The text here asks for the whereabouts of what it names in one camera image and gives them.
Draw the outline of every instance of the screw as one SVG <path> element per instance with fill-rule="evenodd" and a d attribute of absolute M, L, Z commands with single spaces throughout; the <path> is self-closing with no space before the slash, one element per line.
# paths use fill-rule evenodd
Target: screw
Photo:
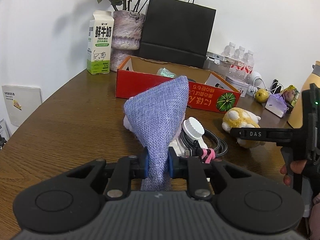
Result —
<path fill-rule="evenodd" d="M 208 197 L 210 195 L 210 191 L 207 189 L 197 189 L 195 195 L 197 197 Z"/>
<path fill-rule="evenodd" d="M 112 189 L 107 192 L 107 196 L 111 198 L 121 197 L 122 195 L 123 195 L 123 192 L 119 189 Z"/>

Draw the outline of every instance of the water bottle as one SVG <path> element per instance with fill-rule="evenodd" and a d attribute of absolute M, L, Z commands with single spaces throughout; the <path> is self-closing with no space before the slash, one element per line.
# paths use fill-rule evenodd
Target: water bottle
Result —
<path fill-rule="evenodd" d="M 245 51 L 245 47 L 239 46 L 239 49 L 236 49 L 236 51 L 235 51 L 234 55 L 232 56 L 232 58 L 234 58 L 236 60 L 241 60 L 244 57 L 244 51 Z M 232 64 L 230 66 L 230 68 L 241 69 L 240 66 L 234 65 L 234 64 Z"/>
<path fill-rule="evenodd" d="M 235 53 L 235 48 L 236 45 L 230 42 L 229 45 L 224 48 L 224 51 L 221 53 L 221 55 L 225 57 L 232 57 Z"/>
<path fill-rule="evenodd" d="M 244 66 L 241 68 L 246 74 L 251 74 L 254 66 L 253 51 L 248 50 L 241 59 L 244 62 Z"/>
<path fill-rule="evenodd" d="M 241 60 L 244 57 L 244 51 L 245 51 L 245 48 L 242 46 L 239 46 L 239 49 L 236 49 L 232 58 L 237 59 L 237 60 Z"/>
<path fill-rule="evenodd" d="M 228 78 L 237 79 L 240 81 L 244 81 L 245 76 L 245 72 L 237 68 L 229 68 L 229 71 L 227 73 Z"/>

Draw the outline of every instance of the plush toy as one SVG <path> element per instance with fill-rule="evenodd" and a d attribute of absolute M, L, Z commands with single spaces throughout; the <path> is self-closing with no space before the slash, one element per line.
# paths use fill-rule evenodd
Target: plush toy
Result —
<path fill-rule="evenodd" d="M 223 117 L 222 128 L 230 133 L 231 128 L 241 128 L 241 127 L 250 127 L 250 128 L 260 128 L 258 122 L 261 120 L 261 117 L 238 107 L 231 108 Z M 265 142 L 260 141 L 248 141 L 237 139 L 238 144 L 243 148 L 254 148 L 259 145 L 264 145 Z"/>

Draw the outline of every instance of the pink cable tie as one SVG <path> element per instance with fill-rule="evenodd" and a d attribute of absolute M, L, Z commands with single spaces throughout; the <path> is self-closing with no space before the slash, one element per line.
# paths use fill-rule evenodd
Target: pink cable tie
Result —
<path fill-rule="evenodd" d="M 213 149 L 209 149 L 209 150 L 211 150 L 211 153 L 209 154 L 208 158 L 205 160 L 205 163 L 210 163 L 216 157 L 216 154 L 215 154 L 214 150 Z"/>
<path fill-rule="evenodd" d="M 207 154 L 208 154 L 207 149 L 202 149 L 202 151 L 203 151 L 203 155 L 202 155 L 201 159 L 203 159 L 204 157 L 206 157 Z"/>

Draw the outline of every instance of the flower vase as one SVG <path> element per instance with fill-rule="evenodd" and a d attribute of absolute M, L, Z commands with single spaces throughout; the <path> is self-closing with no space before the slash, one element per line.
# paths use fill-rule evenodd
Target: flower vase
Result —
<path fill-rule="evenodd" d="M 122 61 L 140 47 L 144 14 L 130 11 L 115 11 L 111 45 L 110 70 L 117 71 Z"/>

